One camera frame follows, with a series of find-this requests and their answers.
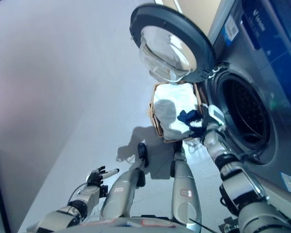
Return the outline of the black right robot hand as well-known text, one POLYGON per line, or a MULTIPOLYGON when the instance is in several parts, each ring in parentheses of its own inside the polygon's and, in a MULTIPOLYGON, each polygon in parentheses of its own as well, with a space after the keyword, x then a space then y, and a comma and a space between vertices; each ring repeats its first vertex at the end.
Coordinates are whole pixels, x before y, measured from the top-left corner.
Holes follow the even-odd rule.
POLYGON ((203 103, 201 105, 203 118, 202 118, 202 127, 204 132, 207 131, 209 125, 215 125, 211 129, 218 129, 219 131, 224 131, 226 129, 226 121, 224 113, 217 106, 210 104, 207 105, 203 103))

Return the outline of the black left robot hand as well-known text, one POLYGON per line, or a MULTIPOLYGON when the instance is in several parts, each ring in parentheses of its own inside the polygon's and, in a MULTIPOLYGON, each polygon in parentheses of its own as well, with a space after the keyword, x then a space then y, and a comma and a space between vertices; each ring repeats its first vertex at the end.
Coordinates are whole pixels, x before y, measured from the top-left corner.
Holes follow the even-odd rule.
POLYGON ((105 179, 116 175, 118 172, 118 168, 107 171, 105 166, 101 166, 91 171, 91 173, 87 176, 86 185, 100 187, 105 179))

